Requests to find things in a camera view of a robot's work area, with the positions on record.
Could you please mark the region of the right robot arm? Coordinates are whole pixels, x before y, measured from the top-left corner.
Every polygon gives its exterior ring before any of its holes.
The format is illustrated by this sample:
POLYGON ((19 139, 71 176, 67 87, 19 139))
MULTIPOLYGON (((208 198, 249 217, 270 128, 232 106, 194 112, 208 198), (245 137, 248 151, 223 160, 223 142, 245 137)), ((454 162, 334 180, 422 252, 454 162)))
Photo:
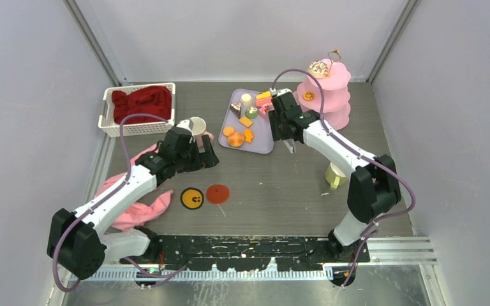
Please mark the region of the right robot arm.
POLYGON ((401 201, 395 162, 362 150, 331 128, 318 112, 303 112, 291 90, 270 90, 269 123, 274 141, 284 141, 291 153, 300 142, 326 157, 349 180, 348 213, 328 234, 329 254, 338 262, 353 254, 366 228, 401 201))

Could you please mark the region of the pink square cake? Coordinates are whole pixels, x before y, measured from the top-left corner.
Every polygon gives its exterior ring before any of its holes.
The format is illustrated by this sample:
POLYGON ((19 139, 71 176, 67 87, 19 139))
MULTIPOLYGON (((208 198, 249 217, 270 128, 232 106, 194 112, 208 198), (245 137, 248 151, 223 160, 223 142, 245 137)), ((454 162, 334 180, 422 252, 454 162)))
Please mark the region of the pink square cake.
POLYGON ((272 110, 272 106, 266 104, 258 108, 258 114, 262 119, 269 121, 269 112, 271 110, 272 110))

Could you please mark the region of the round orange lattice cookie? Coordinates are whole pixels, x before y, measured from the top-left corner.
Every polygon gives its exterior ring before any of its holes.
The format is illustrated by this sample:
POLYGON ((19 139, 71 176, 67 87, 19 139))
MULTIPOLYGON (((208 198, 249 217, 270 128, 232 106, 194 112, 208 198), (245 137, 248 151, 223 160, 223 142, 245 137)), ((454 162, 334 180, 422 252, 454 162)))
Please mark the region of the round orange lattice cookie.
POLYGON ((302 98, 305 101, 312 101, 315 99, 315 93, 312 91, 306 91, 302 93, 302 98))

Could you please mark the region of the yellow pink layered cake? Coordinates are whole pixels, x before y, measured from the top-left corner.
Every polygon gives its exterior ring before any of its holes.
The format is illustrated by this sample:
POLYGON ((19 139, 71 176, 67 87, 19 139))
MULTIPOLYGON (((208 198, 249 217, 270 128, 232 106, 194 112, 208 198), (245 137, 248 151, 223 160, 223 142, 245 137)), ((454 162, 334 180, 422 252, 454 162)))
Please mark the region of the yellow pink layered cake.
POLYGON ((255 98, 255 105, 257 108, 268 107, 271 104, 271 92, 265 91, 258 94, 255 98))

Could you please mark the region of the sprinkled donut cake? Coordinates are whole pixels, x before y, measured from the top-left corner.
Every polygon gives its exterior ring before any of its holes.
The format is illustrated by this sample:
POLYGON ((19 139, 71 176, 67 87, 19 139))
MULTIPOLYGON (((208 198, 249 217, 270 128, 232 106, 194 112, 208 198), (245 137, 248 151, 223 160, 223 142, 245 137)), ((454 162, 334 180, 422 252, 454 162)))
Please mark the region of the sprinkled donut cake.
POLYGON ((312 61, 308 67, 308 72, 316 79, 325 78, 329 74, 329 66, 323 61, 312 61))

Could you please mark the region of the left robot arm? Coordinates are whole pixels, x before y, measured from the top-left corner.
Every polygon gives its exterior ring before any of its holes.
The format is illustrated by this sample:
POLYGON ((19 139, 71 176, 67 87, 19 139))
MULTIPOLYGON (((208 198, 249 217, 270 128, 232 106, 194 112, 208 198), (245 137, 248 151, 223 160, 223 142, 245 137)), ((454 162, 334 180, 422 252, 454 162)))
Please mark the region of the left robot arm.
POLYGON ((184 127, 172 127, 156 148, 141 154, 116 183, 74 211, 57 211, 51 222, 47 254, 53 272, 62 266, 80 280, 111 261, 159 259, 162 243, 143 226, 108 234, 108 228, 129 207, 178 173, 212 168, 219 162, 209 135, 192 135, 184 127))

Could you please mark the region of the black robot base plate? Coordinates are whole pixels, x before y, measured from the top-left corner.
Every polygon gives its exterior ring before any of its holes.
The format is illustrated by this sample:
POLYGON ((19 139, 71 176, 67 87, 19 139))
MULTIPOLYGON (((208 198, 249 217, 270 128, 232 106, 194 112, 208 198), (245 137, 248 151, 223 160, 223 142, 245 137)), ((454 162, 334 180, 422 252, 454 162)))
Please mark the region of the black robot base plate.
POLYGON ((338 251, 326 237, 304 236, 221 236, 160 235, 154 250, 134 256, 138 264, 155 264, 170 270, 185 266, 190 271, 215 267, 226 272, 266 270, 274 262, 279 272, 319 270, 326 264, 350 264, 370 260, 358 244, 338 251))

